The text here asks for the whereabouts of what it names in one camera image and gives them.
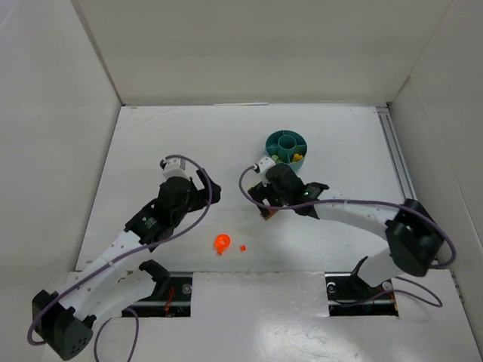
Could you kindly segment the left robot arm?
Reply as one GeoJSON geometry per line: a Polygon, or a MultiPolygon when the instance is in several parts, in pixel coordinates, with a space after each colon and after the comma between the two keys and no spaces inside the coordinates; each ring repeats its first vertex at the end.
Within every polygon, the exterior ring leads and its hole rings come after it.
{"type": "Polygon", "coordinates": [[[132,303],[163,293],[170,272],[152,258],[159,243],[191,212],[207,210],[220,200],[221,187],[204,170],[196,171],[203,189],[184,174],[168,177],[158,196],[140,209],[108,249],[78,277],[32,299],[34,331],[63,361],[76,357],[94,331],[132,303]]]}

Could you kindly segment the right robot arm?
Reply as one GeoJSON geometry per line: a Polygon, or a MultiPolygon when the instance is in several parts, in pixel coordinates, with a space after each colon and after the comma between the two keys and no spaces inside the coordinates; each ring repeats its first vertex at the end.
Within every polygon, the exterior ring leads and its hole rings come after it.
{"type": "Polygon", "coordinates": [[[263,215],[292,210],[300,216],[352,226],[383,240],[384,250],[363,257],[352,270],[353,278],[369,287],[403,274],[425,276],[445,241],[441,228],[414,199],[402,204],[352,199],[326,184],[305,183],[289,166],[267,160],[247,170],[261,180],[241,193],[263,215]]]}

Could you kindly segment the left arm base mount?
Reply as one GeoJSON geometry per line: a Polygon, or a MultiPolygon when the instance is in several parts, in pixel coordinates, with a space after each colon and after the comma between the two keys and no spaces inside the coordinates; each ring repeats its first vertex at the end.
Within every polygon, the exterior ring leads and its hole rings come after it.
{"type": "Polygon", "coordinates": [[[140,264],[149,275],[149,295],[129,306],[140,318],[188,318],[191,315],[193,273],[172,273],[154,260],[140,264]]]}

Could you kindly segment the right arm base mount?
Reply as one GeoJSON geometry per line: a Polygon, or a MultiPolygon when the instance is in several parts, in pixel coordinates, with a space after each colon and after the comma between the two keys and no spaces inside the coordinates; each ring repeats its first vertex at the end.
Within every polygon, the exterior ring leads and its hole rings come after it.
{"type": "Polygon", "coordinates": [[[329,274],[325,277],[325,283],[331,317],[398,317],[392,294],[370,300],[383,291],[381,287],[369,287],[347,273],[329,274]]]}

